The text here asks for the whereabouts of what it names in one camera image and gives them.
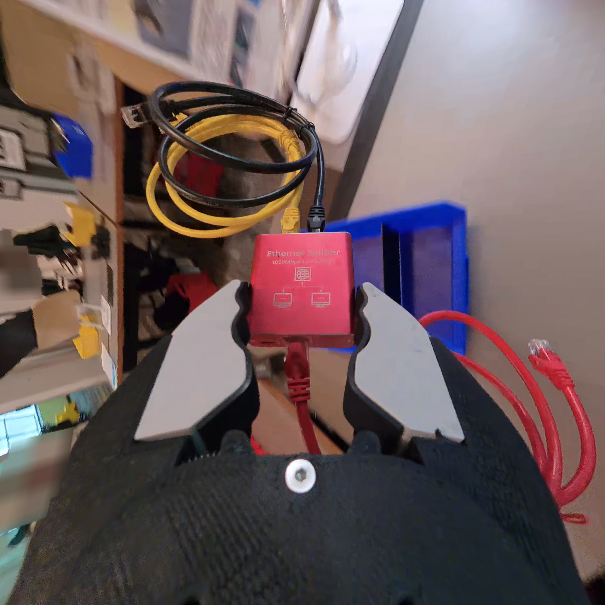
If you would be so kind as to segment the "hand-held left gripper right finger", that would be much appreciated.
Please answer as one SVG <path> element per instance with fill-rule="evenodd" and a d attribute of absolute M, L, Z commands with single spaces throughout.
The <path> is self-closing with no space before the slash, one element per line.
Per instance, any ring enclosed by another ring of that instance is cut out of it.
<path fill-rule="evenodd" d="M 347 368 L 345 419 L 374 433 L 382 450 L 405 450 L 415 437 L 465 440 L 427 330 L 372 283 L 356 296 L 355 350 Z"/>

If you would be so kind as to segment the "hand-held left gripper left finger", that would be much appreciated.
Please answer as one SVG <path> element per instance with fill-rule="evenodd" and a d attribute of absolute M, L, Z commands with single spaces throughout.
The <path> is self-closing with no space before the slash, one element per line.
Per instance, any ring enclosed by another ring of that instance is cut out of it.
<path fill-rule="evenodd" d="M 250 302 L 249 284 L 231 281 L 144 357 L 134 370 L 147 381 L 136 442 L 222 442 L 236 433 L 251 441 L 260 395 L 247 348 Z"/>

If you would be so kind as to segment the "blue plastic bin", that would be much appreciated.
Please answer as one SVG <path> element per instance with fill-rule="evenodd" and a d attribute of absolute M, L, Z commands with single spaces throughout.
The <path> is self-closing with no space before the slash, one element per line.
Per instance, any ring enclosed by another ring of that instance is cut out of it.
<path fill-rule="evenodd" d="M 466 209 L 448 201 L 326 225 L 351 235 L 355 286 L 372 283 L 417 319 L 468 312 L 466 228 Z"/>

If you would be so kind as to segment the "red ethernet splitter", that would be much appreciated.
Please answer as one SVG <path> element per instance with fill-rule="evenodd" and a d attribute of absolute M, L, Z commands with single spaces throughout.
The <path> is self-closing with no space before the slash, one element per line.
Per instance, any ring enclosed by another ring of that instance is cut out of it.
<path fill-rule="evenodd" d="M 255 240 L 249 343 L 350 349 L 354 332 L 352 238 L 348 232 L 276 233 Z"/>

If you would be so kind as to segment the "cluttered storage rack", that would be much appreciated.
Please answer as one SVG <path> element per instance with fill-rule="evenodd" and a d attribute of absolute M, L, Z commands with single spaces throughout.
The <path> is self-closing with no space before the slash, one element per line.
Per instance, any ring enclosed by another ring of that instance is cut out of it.
<path fill-rule="evenodd" d="M 122 379 L 124 252 L 120 88 L 93 40 L 25 1 L 1 1 L 1 327 L 25 316 L 28 352 L 1 378 L 1 469 L 11 422 Z M 93 177 L 53 158 L 49 119 L 78 122 Z"/>

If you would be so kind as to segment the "small blue bin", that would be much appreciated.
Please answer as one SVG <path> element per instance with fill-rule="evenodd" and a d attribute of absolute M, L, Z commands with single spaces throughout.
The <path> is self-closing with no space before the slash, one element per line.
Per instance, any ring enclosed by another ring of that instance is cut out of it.
<path fill-rule="evenodd" d="M 67 177 L 92 179 L 94 146 L 78 122 L 62 114 L 52 114 L 49 141 L 55 163 Z"/>

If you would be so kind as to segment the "dark grey strip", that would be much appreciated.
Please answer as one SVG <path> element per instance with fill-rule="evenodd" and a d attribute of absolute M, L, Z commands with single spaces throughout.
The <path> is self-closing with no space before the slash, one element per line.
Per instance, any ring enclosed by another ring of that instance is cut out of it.
<path fill-rule="evenodd" d="M 423 4 L 423 1 L 404 1 L 362 106 L 349 155 L 327 212 L 328 222 L 349 215 Z"/>

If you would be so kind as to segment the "white rounded panel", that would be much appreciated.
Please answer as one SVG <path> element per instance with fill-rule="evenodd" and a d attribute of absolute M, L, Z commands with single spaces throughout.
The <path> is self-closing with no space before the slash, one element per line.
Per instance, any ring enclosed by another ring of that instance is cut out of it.
<path fill-rule="evenodd" d="M 362 106 L 405 1 L 320 1 L 291 105 L 322 143 L 343 145 Z"/>

